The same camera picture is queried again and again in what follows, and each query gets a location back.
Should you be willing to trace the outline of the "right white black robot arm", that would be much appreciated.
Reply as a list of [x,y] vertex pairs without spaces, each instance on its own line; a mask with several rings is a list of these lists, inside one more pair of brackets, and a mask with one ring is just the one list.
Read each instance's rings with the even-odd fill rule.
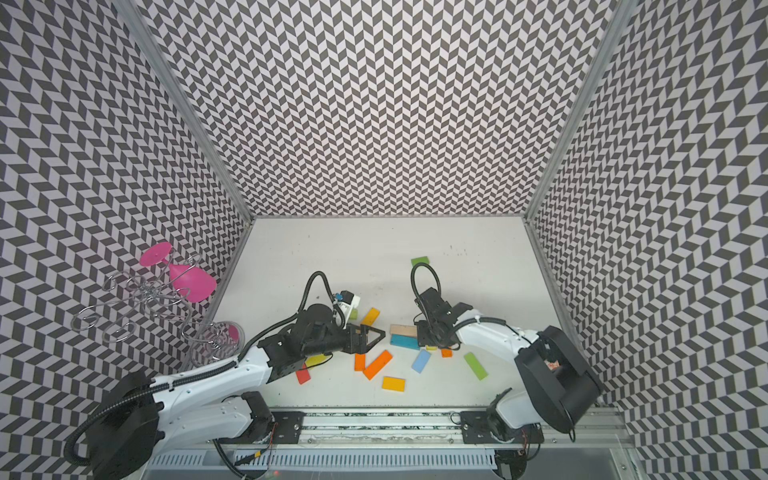
[[458,351],[474,347],[517,368],[523,387],[507,388],[486,408],[494,441],[531,438],[535,426],[547,425],[577,439],[576,426],[602,395],[605,386],[579,348],[558,327],[541,331],[511,326],[466,303],[442,298],[435,269],[424,262],[410,271],[414,302],[423,318],[415,323],[422,346]]

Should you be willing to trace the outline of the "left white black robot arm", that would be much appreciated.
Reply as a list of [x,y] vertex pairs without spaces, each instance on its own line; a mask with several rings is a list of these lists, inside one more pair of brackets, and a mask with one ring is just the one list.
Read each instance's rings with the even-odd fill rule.
[[354,324],[353,293],[310,304],[249,339],[239,353],[186,372],[122,378],[65,440],[63,456],[97,479],[123,479],[168,450],[269,441],[277,424],[260,390],[307,368],[315,355],[366,354],[385,336]]

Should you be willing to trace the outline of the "natural wood block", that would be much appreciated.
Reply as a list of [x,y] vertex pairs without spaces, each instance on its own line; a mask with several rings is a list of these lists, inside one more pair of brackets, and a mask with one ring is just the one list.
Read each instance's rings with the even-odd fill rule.
[[417,338],[418,329],[415,325],[397,325],[393,324],[389,330],[391,335],[399,335],[403,337]]

